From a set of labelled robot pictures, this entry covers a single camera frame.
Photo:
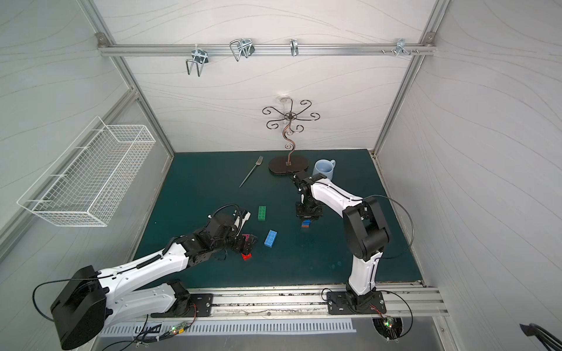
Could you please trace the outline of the light blue long lego brick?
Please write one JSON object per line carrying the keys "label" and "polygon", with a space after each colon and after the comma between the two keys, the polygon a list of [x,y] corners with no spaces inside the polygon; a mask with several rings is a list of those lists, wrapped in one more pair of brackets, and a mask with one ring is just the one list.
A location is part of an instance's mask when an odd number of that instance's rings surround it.
{"label": "light blue long lego brick", "polygon": [[264,245],[266,247],[272,248],[274,243],[275,243],[275,239],[277,237],[277,231],[274,230],[270,230],[266,236],[266,239],[264,241]]}

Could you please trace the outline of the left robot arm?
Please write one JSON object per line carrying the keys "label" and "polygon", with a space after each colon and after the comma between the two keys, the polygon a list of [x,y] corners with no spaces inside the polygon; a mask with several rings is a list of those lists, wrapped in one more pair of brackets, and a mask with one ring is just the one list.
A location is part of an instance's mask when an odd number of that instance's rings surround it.
{"label": "left robot arm", "polygon": [[208,316],[210,295],[192,295],[178,279],[155,288],[151,283],[223,250],[249,255],[256,238],[243,235],[242,228],[250,216],[238,206],[232,214],[219,208],[203,228],[173,237],[161,250],[109,269],[86,266],[64,279],[46,317],[56,327],[61,349],[74,350],[105,328],[136,317]]}

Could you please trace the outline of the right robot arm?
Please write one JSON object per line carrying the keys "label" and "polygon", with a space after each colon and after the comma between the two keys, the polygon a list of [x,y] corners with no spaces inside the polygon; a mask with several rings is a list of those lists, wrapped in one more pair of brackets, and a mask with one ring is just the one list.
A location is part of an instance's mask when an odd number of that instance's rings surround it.
{"label": "right robot arm", "polygon": [[346,244],[354,258],[345,295],[336,297],[333,302],[346,303],[355,314],[375,309],[383,312],[383,297],[375,283],[378,265],[382,260],[394,260],[410,252],[413,244],[411,241],[395,256],[386,257],[383,253],[390,242],[391,231],[379,200],[392,202],[393,199],[384,195],[355,196],[320,173],[298,172],[292,175],[292,181],[301,197],[296,210],[302,221],[320,219],[323,205],[342,218]]}

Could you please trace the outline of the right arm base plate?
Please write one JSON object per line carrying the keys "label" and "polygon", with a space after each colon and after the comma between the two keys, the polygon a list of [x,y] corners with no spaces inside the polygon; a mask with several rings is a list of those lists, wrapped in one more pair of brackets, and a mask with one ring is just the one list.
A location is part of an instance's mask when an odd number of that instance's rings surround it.
{"label": "right arm base plate", "polygon": [[380,291],[356,295],[351,292],[328,292],[328,312],[340,314],[386,314],[386,304]]}

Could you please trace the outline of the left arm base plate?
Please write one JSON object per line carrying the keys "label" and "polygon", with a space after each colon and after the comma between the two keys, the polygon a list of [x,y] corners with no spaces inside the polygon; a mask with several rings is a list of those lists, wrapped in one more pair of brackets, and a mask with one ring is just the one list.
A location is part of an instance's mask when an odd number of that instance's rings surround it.
{"label": "left arm base plate", "polygon": [[209,317],[211,314],[212,294],[183,295],[176,299],[172,307],[163,313],[152,313],[152,318]]}

